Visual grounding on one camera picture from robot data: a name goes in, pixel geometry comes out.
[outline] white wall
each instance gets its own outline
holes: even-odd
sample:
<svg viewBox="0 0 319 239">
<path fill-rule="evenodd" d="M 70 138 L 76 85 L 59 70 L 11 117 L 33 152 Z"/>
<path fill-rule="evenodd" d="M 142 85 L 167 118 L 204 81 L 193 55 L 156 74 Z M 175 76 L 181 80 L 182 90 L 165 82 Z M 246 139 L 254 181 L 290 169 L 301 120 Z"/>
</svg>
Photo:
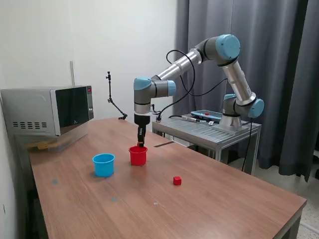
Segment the white wall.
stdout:
<svg viewBox="0 0 319 239">
<path fill-rule="evenodd" d="M 1 0 L 0 68 L 7 87 L 71 85 L 65 0 Z"/>
<path fill-rule="evenodd" d="M 107 102 L 107 71 L 112 98 L 134 121 L 133 81 L 168 66 L 175 46 L 177 0 L 71 0 L 75 82 L 92 85 L 95 119 L 120 117 Z M 156 110 L 172 97 L 154 99 Z M 172 108 L 164 115 L 171 115 Z"/>
<path fill-rule="evenodd" d="M 17 198 L 15 196 L 15 164 L 0 107 L 0 238 L 17 239 Z"/>
</svg>

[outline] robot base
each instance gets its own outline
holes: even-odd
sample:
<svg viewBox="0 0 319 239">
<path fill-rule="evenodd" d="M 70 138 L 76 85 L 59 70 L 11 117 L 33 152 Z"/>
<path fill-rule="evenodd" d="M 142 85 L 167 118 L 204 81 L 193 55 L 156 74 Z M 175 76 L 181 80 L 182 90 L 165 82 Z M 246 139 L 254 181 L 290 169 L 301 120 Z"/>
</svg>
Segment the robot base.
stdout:
<svg viewBox="0 0 319 239">
<path fill-rule="evenodd" d="M 213 126 L 216 130 L 238 135 L 243 132 L 249 131 L 250 127 L 243 126 L 240 117 L 222 116 L 220 123 Z"/>
</svg>

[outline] blue cup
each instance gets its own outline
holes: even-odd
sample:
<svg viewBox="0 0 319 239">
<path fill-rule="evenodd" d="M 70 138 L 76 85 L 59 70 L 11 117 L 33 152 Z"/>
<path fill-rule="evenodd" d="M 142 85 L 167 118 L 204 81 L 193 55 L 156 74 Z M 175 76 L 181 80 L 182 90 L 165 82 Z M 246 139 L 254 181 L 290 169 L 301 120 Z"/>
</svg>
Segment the blue cup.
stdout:
<svg viewBox="0 0 319 239">
<path fill-rule="evenodd" d="M 93 157 L 95 175 L 98 177 L 110 177 L 114 173 L 115 156 L 110 153 L 101 153 Z"/>
</svg>

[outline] robotic arm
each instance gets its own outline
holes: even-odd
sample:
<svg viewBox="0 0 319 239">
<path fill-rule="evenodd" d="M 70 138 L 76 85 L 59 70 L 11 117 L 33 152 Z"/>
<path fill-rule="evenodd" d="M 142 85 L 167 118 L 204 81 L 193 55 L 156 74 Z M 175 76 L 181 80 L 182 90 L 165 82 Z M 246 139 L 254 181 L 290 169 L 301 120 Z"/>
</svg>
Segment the robotic arm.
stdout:
<svg viewBox="0 0 319 239">
<path fill-rule="evenodd" d="M 223 126 L 240 127 L 240 116 L 256 118 L 264 109 L 263 100 L 258 99 L 247 84 L 245 74 L 237 61 L 239 52 L 240 43 L 237 37 L 225 34 L 208 38 L 187 53 L 193 65 L 215 60 L 228 78 L 235 94 L 224 97 L 223 116 L 220 121 Z M 138 141 L 141 147 L 144 145 L 146 125 L 150 123 L 150 116 L 146 114 L 150 112 L 151 99 L 174 95 L 176 85 L 171 79 L 191 69 L 189 59 L 183 56 L 158 75 L 134 80 L 134 122 L 139 126 Z"/>
</svg>

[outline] microwave oven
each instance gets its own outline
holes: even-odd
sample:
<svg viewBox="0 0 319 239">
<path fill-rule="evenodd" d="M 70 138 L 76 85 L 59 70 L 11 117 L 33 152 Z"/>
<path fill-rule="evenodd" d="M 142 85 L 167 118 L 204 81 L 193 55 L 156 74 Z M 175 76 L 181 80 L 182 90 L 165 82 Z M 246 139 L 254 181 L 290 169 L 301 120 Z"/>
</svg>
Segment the microwave oven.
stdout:
<svg viewBox="0 0 319 239">
<path fill-rule="evenodd" d="M 0 92 L 6 128 L 14 135 L 61 136 L 94 117 L 91 86 Z"/>
</svg>

